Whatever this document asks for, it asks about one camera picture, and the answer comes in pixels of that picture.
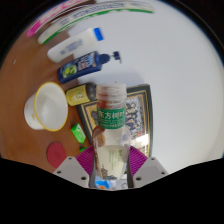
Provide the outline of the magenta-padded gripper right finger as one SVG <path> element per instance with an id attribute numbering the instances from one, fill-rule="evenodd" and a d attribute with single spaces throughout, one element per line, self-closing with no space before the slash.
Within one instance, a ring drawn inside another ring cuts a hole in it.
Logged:
<path id="1" fill-rule="evenodd" d="M 130 147 L 127 165 L 129 188 L 140 188 L 168 175 L 155 157 L 147 157 L 140 150 Z"/>

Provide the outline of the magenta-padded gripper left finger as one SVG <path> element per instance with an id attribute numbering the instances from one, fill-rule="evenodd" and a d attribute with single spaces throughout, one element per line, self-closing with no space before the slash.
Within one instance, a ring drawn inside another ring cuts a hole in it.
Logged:
<path id="1" fill-rule="evenodd" d="M 54 171 L 54 175 L 78 186 L 94 186 L 94 150 L 88 147 L 76 157 L 68 156 Z"/>

